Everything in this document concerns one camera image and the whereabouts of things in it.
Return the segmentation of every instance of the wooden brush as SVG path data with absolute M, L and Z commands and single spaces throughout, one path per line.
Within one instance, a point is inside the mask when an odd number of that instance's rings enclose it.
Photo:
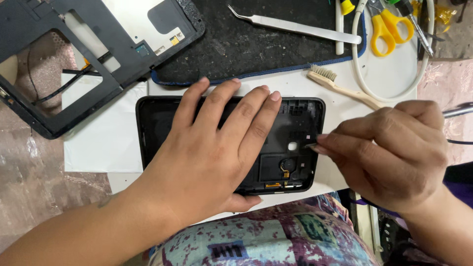
M 377 100 L 373 99 L 370 95 L 364 92 L 338 87 L 334 83 L 337 74 L 323 67 L 312 65 L 311 70 L 309 71 L 307 76 L 313 79 L 315 82 L 319 83 L 322 87 L 352 97 L 354 99 L 358 99 L 364 102 L 369 107 L 373 108 L 374 110 L 378 110 L 385 107 L 384 104 L 378 102 Z

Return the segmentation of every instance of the blue mat edge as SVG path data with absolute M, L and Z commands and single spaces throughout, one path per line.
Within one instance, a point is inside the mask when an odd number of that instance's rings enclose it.
M 366 25 L 365 25 L 365 16 L 364 16 L 365 12 L 363 11 L 363 13 L 361 14 L 361 24 L 362 24 L 362 28 L 363 28 L 363 48 L 361 49 L 361 51 L 358 52 L 358 57 L 362 56 L 365 51 L 366 51 L 366 47 L 367 47 L 367 34 L 366 34 Z M 299 65 L 299 66 L 292 66 L 292 67 L 284 67 L 284 68 L 276 68 L 276 69 L 272 69 L 272 70 L 267 70 L 267 71 L 262 71 L 262 72 L 254 72 L 254 73 L 249 73 L 249 74 L 244 74 L 244 75 L 240 75 L 240 76 L 237 76 L 237 77 L 231 77 L 231 78 L 228 78 L 226 80 L 229 80 L 229 79 L 234 79 L 234 78 L 239 78 L 239 79 L 244 79 L 244 78 L 249 78 L 249 77 L 255 77 L 255 76 L 261 76 L 261 75 L 266 75 L 266 74 L 273 74 L 273 73 L 279 73 L 279 72 L 286 72 L 286 71 L 293 71 L 293 70 L 299 70 L 299 69 L 305 69 L 305 68 L 310 68 L 312 65 L 318 65 L 318 66 L 323 66 L 323 65 L 328 65 L 328 64 L 333 64 L 333 63 L 340 63 L 340 62 L 345 62 L 345 61 L 349 61 L 349 60 L 352 60 L 353 57 L 352 56 L 346 56 L 346 57 L 342 57 L 342 58 L 339 58 L 339 59 L 333 59 L 333 60 L 327 60 L 327 61 L 322 61 L 322 62 L 315 62 L 315 63 L 310 63 L 310 64 L 304 64 L 304 65 Z M 159 85 L 167 85 L 167 86 L 190 86 L 192 85 L 193 83 L 191 82 L 185 82 L 185 83 L 180 83 L 180 82 L 162 82 L 158 79 L 158 74 L 156 73 L 155 70 L 152 70 L 151 71 L 151 78 L 153 79 L 153 81 L 156 83 L 156 84 L 159 84 Z M 221 84 L 222 82 L 226 81 L 226 80 L 211 80 L 210 81 L 210 84 L 211 85 L 217 85 L 217 84 Z

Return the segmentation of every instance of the black work mat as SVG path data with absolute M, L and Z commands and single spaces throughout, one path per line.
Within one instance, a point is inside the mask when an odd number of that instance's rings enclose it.
M 242 16 L 260 15 L 309 26 L 335 29 L 334 0 L 193 0 L 205 22 L 205 34 L 152 73 L 163 85 L 189 85 L 208 77 L 212 84 L 233 77 L 290 71 L 351 60 L 351 44 L 335 54 L 335 41 L 264 28 L 236 18 L 227 5 Z M 356 6 L 358 0 L 352 0 Z M 351 33 L 355 11 L 344 17 L 344 32 Z M 358 27 L 366 48 L 364 16 Z

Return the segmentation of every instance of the brush bristles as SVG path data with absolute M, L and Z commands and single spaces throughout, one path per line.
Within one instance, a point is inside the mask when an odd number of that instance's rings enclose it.
M 337 74 L 335 74 L 333 71 L 328 70 L 328 69 L 323 68 L 323 67 L 319 67 L 317 65 L 312 65 L 310 70 L 317 73 L 317 74 L 319 74 L 319 75 L 321 75 L 321 76 L 323 76 L 323 77 L 328 78 L 331 81 L 335 81 L 335 79 L 337 78 Z

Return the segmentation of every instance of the hand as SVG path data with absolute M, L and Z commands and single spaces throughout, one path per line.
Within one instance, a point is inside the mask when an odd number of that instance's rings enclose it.
M 209 87 L 204 78 L 185 93 L 171 132 L 129 191 L 165 206 L 179 228 L 222 212 L 246 212 L 258 196 L 233 194 L 253 166 L 279 112 L 281 95 L 257 87 L 238 104 L 223 127 L 223 109 L 240 88 L 238 79 L 217 86 L 193 123 L 197 103 Z
M 402 102 L 342 122 L 319 136 L 314 149 L 328 155 L 350 188 L 369 201 L 401 215 L 414 213 L 446 189 L 443 123 L 435 102 Z

